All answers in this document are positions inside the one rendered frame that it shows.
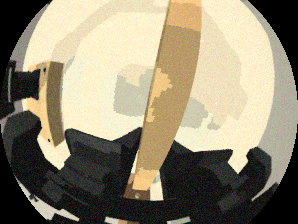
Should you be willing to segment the long wooden rail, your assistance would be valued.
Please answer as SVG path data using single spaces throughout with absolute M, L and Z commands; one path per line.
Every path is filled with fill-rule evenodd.
M 146 190 L 157 176 L 185 109 L 201 43 L 202 0 L 169 0 L 134 169 L 133 189 Z

